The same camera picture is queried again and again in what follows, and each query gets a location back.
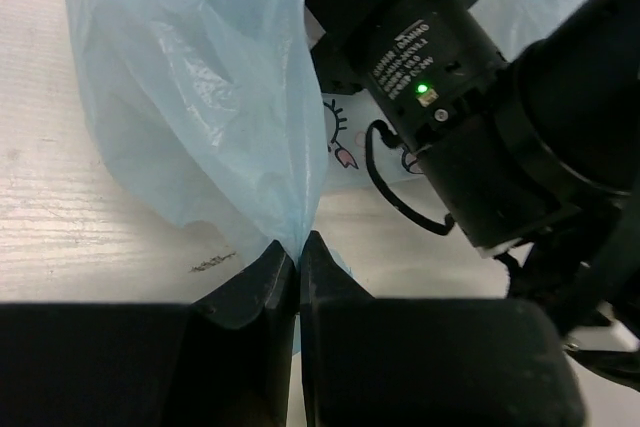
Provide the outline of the light blue plastic bag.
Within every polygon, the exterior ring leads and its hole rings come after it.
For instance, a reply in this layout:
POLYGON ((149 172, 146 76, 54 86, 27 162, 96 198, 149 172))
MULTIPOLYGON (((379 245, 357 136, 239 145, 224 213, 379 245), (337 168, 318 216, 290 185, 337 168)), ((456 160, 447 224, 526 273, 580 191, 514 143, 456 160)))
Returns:
MULTIPOLYGON (((478 0, 508 61, 586 0, 478 0)), ((363 169, 367 92, 326 94, 305 0, 66 0, 89 132, 108 171, 177 225, 214 224, 247 261, 302 252, 327 168, 363 169)))

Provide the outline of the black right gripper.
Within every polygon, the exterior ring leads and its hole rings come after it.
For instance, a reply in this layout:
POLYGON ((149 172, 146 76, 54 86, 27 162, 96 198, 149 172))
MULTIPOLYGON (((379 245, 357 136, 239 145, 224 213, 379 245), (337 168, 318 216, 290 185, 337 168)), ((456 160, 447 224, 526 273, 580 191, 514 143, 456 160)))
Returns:
POLYGON ((507 62, 471 15, 478 0, 305 0, 327 94, 367 92, 477 247, 529 236, 559 204, 509 155, 491 100, 507 62))

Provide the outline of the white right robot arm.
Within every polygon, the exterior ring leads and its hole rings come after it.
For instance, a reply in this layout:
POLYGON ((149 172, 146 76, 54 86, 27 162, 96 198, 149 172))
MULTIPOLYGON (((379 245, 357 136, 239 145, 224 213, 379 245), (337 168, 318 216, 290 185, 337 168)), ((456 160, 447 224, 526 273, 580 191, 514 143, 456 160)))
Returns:
POLYGON ((567 337, 639 329, 639 0, 586 0, 505 59, 478 0, 306 0, 326 94, 371 94, 364 156, 421 228, 461 229, 567 337))

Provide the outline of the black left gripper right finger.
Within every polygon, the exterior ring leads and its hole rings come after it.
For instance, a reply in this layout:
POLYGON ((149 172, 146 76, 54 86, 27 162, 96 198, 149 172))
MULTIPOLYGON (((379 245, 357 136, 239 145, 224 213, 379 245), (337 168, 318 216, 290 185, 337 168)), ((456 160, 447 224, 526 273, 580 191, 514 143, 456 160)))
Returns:
POLYGON ((311 426, 582 426, 586 409, 542 310, 511 299, 377 298, 312 232, 300 328, 311 426))

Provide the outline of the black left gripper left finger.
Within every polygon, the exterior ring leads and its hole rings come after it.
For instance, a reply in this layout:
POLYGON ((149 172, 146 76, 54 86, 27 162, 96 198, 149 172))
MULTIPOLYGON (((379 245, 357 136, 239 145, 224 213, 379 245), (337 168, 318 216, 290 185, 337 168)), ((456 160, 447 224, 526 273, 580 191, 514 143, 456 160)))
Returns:
POLYGON ((296 269, 278 242, 190 303, 5 303, 5 426, 282 426, 296 269))

